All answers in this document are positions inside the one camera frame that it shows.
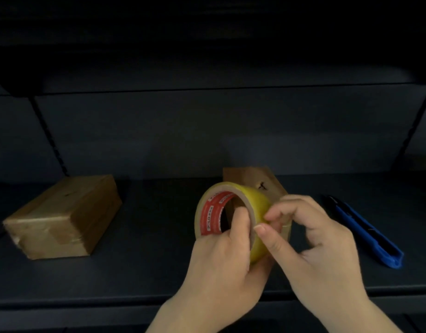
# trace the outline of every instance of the small brown package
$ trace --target small brown package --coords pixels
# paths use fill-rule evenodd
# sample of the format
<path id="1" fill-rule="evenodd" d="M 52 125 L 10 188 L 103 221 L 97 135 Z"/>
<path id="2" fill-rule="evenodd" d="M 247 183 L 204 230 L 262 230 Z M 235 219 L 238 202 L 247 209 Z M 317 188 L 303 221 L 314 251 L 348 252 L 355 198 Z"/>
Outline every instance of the small brown package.
<path id="1" fill-rule="evenodd" d="M 112 175 L 64 178 L 4 220 L 30 259 L 89 255 L 122 205 Z"/>

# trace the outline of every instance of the fingernail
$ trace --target fingernail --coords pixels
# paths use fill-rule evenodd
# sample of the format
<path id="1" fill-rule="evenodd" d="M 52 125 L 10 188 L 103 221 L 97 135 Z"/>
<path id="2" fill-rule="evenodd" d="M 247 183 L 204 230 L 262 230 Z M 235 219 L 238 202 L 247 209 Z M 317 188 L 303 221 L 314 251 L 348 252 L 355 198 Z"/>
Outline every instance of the fingernail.
<path id="1" fill-rule="evenodd" d="M 265 227 L 262 224 L 255 225 L 253 228 L 258 236 L 263 236 L 265 234 Z"/>

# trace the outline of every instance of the yellow tape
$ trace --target yellow tape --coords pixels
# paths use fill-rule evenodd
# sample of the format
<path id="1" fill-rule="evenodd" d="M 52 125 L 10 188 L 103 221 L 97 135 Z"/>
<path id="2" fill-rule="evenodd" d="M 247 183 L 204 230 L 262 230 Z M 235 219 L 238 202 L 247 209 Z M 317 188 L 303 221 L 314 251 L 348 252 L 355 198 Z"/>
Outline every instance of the yellow tape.
<path id="1" fill-rule="evenodd" d="M 264 215 L 271 207 L 268 198 L 260 191 L 232 182 L 221 182 L 208 189 L 196 208 L 194 233 L 196 238 L 209 234 L 221 234 L 221 214 L 225 205 L 233 197 L 240 198 L 250 215 L 250 263 L 256 262 L 268 251 L 253 227 L 266 222 Z"/>

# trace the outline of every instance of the cardboard tape core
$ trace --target cardboard tape core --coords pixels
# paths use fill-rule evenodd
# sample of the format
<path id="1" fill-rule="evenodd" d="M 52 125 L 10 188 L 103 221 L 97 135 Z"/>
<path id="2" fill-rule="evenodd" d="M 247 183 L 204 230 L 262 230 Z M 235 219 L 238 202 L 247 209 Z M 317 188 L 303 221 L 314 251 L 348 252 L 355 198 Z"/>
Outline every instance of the cardboard tape core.
<path id="1" fill-rule="evenodd" d="M 264 215 L 271 206 L 270 201 L 258 190 L 232 182 L 213 185 L 202 196 L 196 209 L 194 232 L 196 238 L 210 234 L 221 234 L 221 215 L 225 205 L 234 197 L 241 199 L 250 217 L 250 261 L 262 257 L 267 249 L 256 236 L 253 227 L 265 222 Z"/>

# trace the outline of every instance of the upper shelf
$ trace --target upper shelf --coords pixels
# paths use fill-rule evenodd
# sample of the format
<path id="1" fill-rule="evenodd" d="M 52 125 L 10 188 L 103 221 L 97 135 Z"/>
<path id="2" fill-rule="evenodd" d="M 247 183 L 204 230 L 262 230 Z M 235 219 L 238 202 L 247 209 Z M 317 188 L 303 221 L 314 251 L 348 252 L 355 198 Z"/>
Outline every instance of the upper shelf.
<path id="1" fill-rule="evenodd" d="M 186 274 L 197 202 L 219 180 L 119 182 L 124 204 L 90 257 L 30 261 L 4 236 L 0 308 L 165 301 Z M 426 191 L 385 174 L 281 176 L 279 180 L 291 193 L 309 194 L 318 201 L 320 194 L 332 194 L 347 201 L 404 251 L 404 267 L 394 270 L 359 249 L 370 296 L 426 293 Z M 291 243 L 297 250 L 307 247 L 299 226 L 293 227 Z M 263 295 L 266 300 L 272 297 L 294 299 L 279 268 L 272 272 Z"/>

